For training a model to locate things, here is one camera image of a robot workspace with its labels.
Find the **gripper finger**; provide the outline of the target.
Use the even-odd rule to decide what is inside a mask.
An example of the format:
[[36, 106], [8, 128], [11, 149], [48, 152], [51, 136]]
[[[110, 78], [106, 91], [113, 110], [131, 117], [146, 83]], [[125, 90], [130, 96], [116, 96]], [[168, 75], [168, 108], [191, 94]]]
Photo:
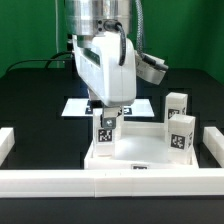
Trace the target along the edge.
[[115, 129], [117, 118], [122, 114], [121, 107], [106, 107], [102, 109], [101, 126], [104, 129]]

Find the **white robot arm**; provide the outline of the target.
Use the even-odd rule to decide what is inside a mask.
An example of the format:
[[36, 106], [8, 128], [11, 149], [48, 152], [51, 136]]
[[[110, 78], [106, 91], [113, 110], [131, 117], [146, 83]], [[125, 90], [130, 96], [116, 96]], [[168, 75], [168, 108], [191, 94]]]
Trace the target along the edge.
[[65, 0], [65, 13], [78, 75], [102, 103], [101, 127], [113, 129], [120, 108], [136, 98], [131, 0]]

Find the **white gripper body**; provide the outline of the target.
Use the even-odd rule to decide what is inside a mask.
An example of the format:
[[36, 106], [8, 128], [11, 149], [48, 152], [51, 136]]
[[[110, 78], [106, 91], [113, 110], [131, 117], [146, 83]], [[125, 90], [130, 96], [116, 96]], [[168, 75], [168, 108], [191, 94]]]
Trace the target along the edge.
[[95, 36], [87, 48], [78, 46], [73, 37], [78, 75], [95, 95], [108, 107], [131, 105], [136, 98], [135, 52], [126, 39], [126, 58], [119, 65], [120, 35], [106, 32]]

